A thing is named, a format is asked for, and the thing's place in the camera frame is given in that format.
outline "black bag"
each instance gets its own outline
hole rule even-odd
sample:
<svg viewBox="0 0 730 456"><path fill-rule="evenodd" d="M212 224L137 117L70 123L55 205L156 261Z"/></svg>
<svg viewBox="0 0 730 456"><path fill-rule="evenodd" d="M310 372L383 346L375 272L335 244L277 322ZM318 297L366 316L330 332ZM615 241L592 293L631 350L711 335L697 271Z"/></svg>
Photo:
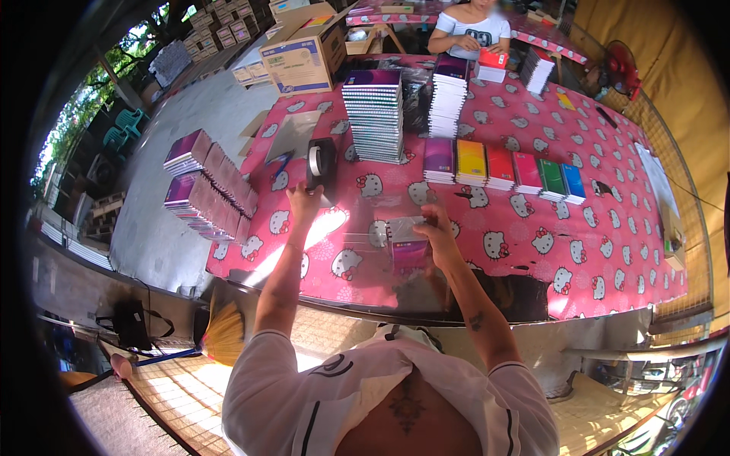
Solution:
<svg viewBox="0 0 730 456"><path fill-rule="evenodd" d="M161 318L170 326L170 329L160 337L167 337L174 333L175 326L171 320L162 317L159 312L142 308L142 302L138 299L130 301L119 301L114 304L114 315L111 317L97 317L96 324L119 335L119 345L122 347L134 347L139 350L150 351L152 344L147 336L145 325L145 312L153 317ZM104 320L110 320L112 326L102 325Z"/></svg>

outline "table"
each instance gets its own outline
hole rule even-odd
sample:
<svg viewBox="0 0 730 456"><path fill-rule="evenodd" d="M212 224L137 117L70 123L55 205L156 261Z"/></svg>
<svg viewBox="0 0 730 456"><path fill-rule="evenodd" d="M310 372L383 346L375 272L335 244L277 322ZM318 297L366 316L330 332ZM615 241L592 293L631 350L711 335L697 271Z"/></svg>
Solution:
<svg viewBox="0 0 730 456"><path fill-rule="evenodd" d="M426 55L358 56L363 57L423 68L434 61ZM310 232L301 265L305 300L381 315L410 312L430 321L445 319L444 300L422 286L430 283L422 271L399 271L405 277L391 272L387 249L377 235L384 220L418 215L419 206L434 197L447 207L456 242L473 269L494 277L529 275L550 284L550 319L625 312L686 293L685 271L671 270L661 258L656 201L631 146L638 141L651 148L643 130L604 107L619 125L615 130L597 115L598 105L590 98L553 83L548 83L548 92L534 95L517 74L508 75L502 84L470 80L458 135L573 163L581 168L588 194L582 206L512 191L424 182L425 139L414 134L405 135L401 165L357 161L338 86L334 92L280 98L272 107L241 166L260 194L250 237L242 248L213 244L207 270L246 287L263 286L291 220L284 189L305 173L303 160L292 161L271 181L278 164L265 167L264 157L287 114L317 109L322 115L313 137L332 137L341 152L339 201L320 211ZM575 110L567 109L558 93L565 93ZM595 196L591 189L596 181L609 185L613 195ZM455 192L471 193L472 198Z"/></svg>
<svg viewBox="0 0 730 456"><path fill-rule="evenodd" d="M394 23L435 24L441 11L453 4L456 4L455 1L416 2L413 8L415 10L415 14L391 15L383 14L383 12L380 11L380 7L385 1L387 0L360 0L356 6L357 9L371 7L372 11L360 14L350 14L345 18L345 24L348 26Z"/></svg>
<svg viewBox="0 0 730 456"><path fill-rule="evenodd" d="M531 45L542 47L580 64L588 61L588 58L580 53L580 49L567 36L563 35L563 32L558 29L558 26L549 26L546 23L528 20L527 15L521 15L516 12L510 11L503 12L502 14L510 22L513 39L519 39Z"/></svg>

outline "packing tape roll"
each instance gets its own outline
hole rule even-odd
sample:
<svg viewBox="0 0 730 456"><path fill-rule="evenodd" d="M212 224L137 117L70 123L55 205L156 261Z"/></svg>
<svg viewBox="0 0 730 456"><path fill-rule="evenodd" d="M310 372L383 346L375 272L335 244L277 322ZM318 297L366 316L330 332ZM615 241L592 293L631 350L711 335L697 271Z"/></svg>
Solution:
<svg viewBox="0 0 730 456"><path fill-rule="evenodd" d="M308 158L310 164L310 171L312 176L321 176L321 162L320 162L320 148L319 146L310 147L310 156Z"/></svg>

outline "broom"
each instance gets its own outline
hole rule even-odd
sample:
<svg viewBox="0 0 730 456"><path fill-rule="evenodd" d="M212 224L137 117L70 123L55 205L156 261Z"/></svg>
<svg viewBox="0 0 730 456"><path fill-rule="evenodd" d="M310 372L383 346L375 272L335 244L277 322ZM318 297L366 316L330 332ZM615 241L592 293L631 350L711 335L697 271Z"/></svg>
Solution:
<svg viewBox="0 0 730 456"><path fill-rule="evenodd" d="M206 355L216 363L220 363L225 366L233 366L244 347L244 318L238 311L234 301L223 306L217 314L213 312L214 306L215 288L213 289L213 296L210 299L210 321L208 322L205 334L201 338L200 342L196 344L195 348L183 350L182 352L171 353L169 355L157 356L147 360L135 361L133 363L130 363L127 360L127 363L130 364L130 368L125 368L124 371L131 373L132 366L147 366L154 363L160 363L161 361L180 358L182 356L195 355L197 353ZM119 369L115 368L115 371L117 371L118 375L122 378L127 378L126 375L120 374L122 366L120 366Z"/></svg>

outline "plastic chair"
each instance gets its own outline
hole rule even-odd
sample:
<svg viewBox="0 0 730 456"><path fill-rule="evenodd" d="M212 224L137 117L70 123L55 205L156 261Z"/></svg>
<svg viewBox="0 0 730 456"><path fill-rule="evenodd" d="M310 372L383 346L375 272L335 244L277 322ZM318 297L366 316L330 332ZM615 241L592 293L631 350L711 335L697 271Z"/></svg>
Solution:
<svg viewBox="0 0 730 456"><path fill-rule="evenodd" d="M142 120L142 118L150 119L141 109L138 109L135 112L128 109L122 109L117 116L115 123L117 124L117 127L123 130L127 129L130 133L139 138L142 133L140 133L137 129L137 124L139 124L139 121Z"/></svg>
<svg viewBox="0 0 730 456"><path fill-rule="evenodd" d="M129 140L129 130L120 130L116 127L109 127L109 131L104 135L104 147L109 147L115 152L119 152L119 149L127 143Z"/></svg>

